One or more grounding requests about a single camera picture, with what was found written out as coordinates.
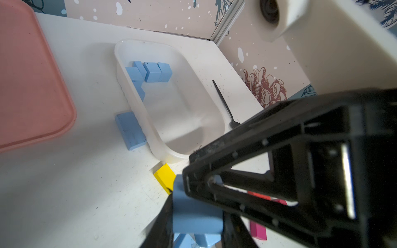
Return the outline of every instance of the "plastic spoon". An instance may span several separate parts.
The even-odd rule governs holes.
[[[218,92],[218,95],[219,95],[219,97],[221,98],[223,104],[225,105],[225,108],[227,109],[227,111],[228,111],[229,114],[230,114],[231,122],[229,123],[229,126],[230,126],[232,129],[234,129],[234,128],[236,128],[238,125],[240,125],[240,123],[238,123],[237,121],[234,121],[233,116],[232,116],[232,114],[231,114],[231,112],[230,112],[230,109],[229,109],[229,107],[227,106],[226,101],[225,101],[225,99],[224,99],[223,96],[222,96],[222,93],[220,92],[220,90],[219,90],[218,86],[216,85],[215,81],[212,80],[212,82],[214,83],[215,89],[216,89],[216,91]]]

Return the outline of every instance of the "blue wooden block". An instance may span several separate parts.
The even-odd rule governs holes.
[[[174,241],[173,248],[199,248],[199,246],[189,234],[179,234]]]
[[[146,69],[145,69],[145,67],[143,67],[142,62],[140,62],[140,61],[134,61],[134,62],[132,63],[132,67],[138,68],[139,72],[140,72],[141,75],[142,75],[142,78],[145,78],[145,77],[146,77]]]
[[[157,63],[143,63],[143,67],[146,69],[146,77],[145,81],[148,83],[158,82],[161,76],[161,70],[158,67]]]
[[[139,72],[139,69],[136,67],[126,67],[127,73],[129,77],[131,78],[133,83],[140,83],[142,86],[143,83],[143,77],[141,73]]]
[[[132,151],[146,144],[146,136],[133,112],[116,115],[115,120],[128,150]]]
[[[166,63],[157,63],[158,67],[161,70],[161,76],[159,78],[159,82],[168,82],[172,76],[172,70],[169,64]]]
[[[176,175],[173,192],[174,233],[221,234],[223,231],[222,209],[193,199],[185,194],[182,175]]]
[[[174,233],[174,242],[175,242],[175,240],[178,238],[179,234],[180,234],[180,233]]]
[[[200,247],[211,247],[221,240],[220,234],[195,234],[196,243]]]
[[[145,91],[142,89],[142,87],[135,86],[135,89],[137,90],[138,95],[139,95],[139,97],[141,98],[141,100],[143,102],[143,99],[145,98],[145,95],[146,95]]]

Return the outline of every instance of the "pink tray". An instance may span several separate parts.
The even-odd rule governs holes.
[[[64,134],[76,109],[34,11],[0,0],[0,152]]]

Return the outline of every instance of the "plastic container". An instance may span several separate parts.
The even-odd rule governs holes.
[[[224,134],[219,109],[178,50],[156,42],[122,40],[114,54],[117,80],[156,158],[166,163],[188,159],[193,151]],[[143,102],[125,69],[135,60],[168,63],[173,71],[167,83],[143,83]]]
[[[0,0],[0,152],[64,134],[76,109],[39,22],[20,0]]]

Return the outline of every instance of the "white tabletop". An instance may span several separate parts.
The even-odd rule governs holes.
[[[166,192],[152,175],[159,162],[145,145],[128,151],[114,117],[130,111],[116,79],[114,45],[126,38],[165,41],[191,64],[222,112],[236,121],[262,110],[210,41],[37,14],[77,109],[65,135],[0,154],[0,246],[139,247]],[[181,173],[188,161],[171,164]],[[266,171],[266,158],[245,163]],[[268,230],[260,246],[300,247]]]

